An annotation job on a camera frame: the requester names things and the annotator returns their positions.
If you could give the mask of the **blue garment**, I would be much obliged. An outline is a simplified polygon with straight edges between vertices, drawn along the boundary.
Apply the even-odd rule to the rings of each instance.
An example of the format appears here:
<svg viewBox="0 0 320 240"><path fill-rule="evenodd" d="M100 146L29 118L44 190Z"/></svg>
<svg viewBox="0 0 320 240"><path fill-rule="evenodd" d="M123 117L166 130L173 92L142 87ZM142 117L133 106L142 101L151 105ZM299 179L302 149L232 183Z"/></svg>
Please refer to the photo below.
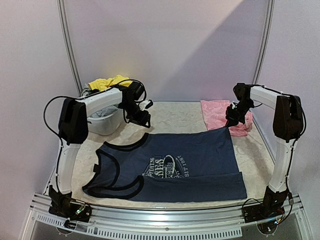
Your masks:
<svg viewBox="0 0 320 240"><path fill-rule="evenodd" d="M242 200L247 190L226 127L198 133L145 133L135 143L97 149L95 198L190 203Z"/></svg>

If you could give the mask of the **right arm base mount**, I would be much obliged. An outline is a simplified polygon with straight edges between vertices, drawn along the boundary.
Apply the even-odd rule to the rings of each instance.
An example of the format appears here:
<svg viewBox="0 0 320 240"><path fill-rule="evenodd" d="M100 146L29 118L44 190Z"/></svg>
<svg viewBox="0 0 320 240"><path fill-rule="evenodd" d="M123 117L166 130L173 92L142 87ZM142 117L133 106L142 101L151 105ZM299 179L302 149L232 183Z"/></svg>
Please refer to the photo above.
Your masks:
<svg viewBox="0 0 320 240"><path fill-rule="evenodd" d="M257 222L277 216L284 217L286 214L284 208L286 199L289 200L290 205L293 204L293 195L288 189L282 192L273 192L267 186L262 202L257 200L257 204L246 206L248 201L254 200L250 198L243 203L241 213L245 223Z"/></svg>

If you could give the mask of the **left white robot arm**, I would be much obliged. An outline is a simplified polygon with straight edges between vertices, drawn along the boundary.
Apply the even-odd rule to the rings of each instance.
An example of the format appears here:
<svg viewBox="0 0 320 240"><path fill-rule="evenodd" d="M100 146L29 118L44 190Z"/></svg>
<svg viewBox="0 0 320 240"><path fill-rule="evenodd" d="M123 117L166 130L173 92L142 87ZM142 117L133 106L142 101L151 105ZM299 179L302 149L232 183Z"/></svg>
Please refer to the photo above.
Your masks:
<svg viewBox="0 0 320 240"><path fill-rule="evenodd" d="M45 190L51 199L72 195L72 174L75 160L81 144L89 135L88 117L104 108L117 105L125 112L125 122L145 128L151 126L148 107L142 103L147 98L145 86L139 80L132 79L129 86L121 82L103 91L82 97L61 96L64 100L58 120L58 131L54 134L59 139L59 149L54 171Z"/></svg>

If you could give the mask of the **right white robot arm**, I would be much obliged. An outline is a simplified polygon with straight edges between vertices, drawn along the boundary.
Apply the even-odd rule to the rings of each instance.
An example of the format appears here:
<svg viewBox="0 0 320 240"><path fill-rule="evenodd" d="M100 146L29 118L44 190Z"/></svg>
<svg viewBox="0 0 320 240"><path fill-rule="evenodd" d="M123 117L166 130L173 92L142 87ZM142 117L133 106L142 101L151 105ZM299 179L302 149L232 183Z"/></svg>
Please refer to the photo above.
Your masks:
<svg viewBox="0 0 320 240"><path fill-rule="evenodd" d="M238 123L244 124L245 115L256 107L256 102L274 110L272 130L276 137L275 165L265 195L286 195L296 143L307 125L300 97L264 85L245 83L237 83L233 92L238 102L230 104L226 109L227 128Z"/></svg>

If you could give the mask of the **pink patterned shorts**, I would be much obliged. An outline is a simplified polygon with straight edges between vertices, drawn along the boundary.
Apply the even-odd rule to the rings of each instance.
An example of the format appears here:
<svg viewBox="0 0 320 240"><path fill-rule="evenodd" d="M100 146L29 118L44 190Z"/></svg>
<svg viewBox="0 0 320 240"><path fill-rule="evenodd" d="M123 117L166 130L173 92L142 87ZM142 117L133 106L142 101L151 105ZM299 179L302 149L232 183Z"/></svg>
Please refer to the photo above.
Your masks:
<svg viewBox="0 0 320 240"><path fill-rule="evenodd" d="M226 110L231 104L228 100L201 100L201 111L206 129L215 130L226 125ZM229 128L233 137L245 137L253 128L253 114L249 111L245 115L245 123L238 123Z"/></svg>

